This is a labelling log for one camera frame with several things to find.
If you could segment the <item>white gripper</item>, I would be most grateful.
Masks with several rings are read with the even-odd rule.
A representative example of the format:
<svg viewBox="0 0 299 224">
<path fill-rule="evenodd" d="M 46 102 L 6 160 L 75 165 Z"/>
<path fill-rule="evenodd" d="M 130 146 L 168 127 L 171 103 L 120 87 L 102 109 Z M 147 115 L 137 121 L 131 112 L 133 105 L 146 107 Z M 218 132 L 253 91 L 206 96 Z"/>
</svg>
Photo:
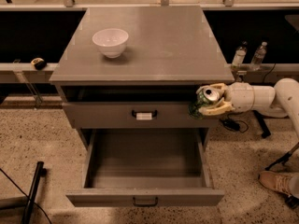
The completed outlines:
<svg viewBox="0 0 299 224">
<path fill-rule="evenodd" d="M 216 104 L 202 106 L 198 111 L 203 116 L 217 116 L 225 112 L 236 113 L 250 110 L 267 111 L 275 99 L 275 89 L 270 86 L 253 86 L 245 82 L 235 82 L 226 89 L 224 83 L 201 86 L 197 95 L 206 98 L 221 98 L 225 92 L 225 99 L 221 98 Z"/>
</svg>

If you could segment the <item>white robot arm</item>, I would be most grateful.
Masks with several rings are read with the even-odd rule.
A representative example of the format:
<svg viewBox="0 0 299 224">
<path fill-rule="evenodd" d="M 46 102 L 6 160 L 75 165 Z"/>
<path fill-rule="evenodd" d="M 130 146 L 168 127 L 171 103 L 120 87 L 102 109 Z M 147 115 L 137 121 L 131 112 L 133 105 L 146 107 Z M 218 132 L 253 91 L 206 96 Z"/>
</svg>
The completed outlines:
<svg viewBox="0 0 299 224">
<path fill-rule="evenodd" d="M 291 78 L 279 80 L 274 87 L 235 82 L 216 83 L 196 91 L 200 105 L 195 110 L 203 116 L 250 110 L 275 118 L 289 117 L 299 135 L 299 82 Z"/>
</svg>

